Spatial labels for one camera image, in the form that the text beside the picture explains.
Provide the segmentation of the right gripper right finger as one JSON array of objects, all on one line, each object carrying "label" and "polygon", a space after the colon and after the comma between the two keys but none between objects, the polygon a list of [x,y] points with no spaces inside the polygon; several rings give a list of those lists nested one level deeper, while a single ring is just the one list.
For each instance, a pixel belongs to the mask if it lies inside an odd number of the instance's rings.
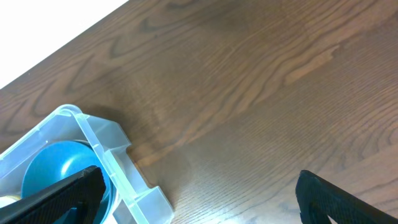
[{"label": "right gripper right finger", "polygon": [[301,170],[295,187],[302,223],[393,223],[394,218],[343,189]]}]

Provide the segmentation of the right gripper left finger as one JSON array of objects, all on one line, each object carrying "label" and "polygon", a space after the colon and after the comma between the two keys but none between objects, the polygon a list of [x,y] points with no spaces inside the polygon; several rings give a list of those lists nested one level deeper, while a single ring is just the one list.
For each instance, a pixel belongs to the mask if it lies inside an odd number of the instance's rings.
[{"label": "right gripper left finger", "polygon": [[75,223],[93,223],[106,190],[102,171],[89,166],[1,209],[1,223],[54,223],[76,209]]}]

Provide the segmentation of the dark blue bowl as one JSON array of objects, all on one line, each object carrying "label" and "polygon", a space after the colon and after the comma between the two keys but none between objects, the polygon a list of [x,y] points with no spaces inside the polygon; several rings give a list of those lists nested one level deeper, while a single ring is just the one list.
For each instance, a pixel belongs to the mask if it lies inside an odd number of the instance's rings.
[{"label": "dark blue bowl", "polygon": [[89,166],[97,166],[103,174],[106,190],[94,219],[103,223],[109,214],[111,184],[106,170],[92,148],[78,141],[59,141],[42,149],[29,164],[22,181],[22,198],[67,178]]}]

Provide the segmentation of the clear plastic storage container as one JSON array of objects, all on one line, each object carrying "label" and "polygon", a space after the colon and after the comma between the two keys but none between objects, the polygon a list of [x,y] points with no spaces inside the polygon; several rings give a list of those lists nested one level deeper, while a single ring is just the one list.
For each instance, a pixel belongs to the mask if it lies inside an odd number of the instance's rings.
[{"label": "clear plastic storage container", "polygon": [[21,199],[24,174],[33,158],[59,141],[89,145],[109,176],[109,214],[103,223],[170,223],[171,204],[160,187],[149,188],[126,153],[130,141],[114,121],[62,105],[1,154],[1,197]]}]

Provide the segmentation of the white small bowl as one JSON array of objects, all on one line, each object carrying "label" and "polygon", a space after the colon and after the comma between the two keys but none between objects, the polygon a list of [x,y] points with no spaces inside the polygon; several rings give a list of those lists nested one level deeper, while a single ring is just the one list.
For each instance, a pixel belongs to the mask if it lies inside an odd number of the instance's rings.
[{"label": "white small bowl", "polygon": [[6,207],[12,203],[17,202],[21,198],[17,195],[5,195],[0,197],[0,208]]}]

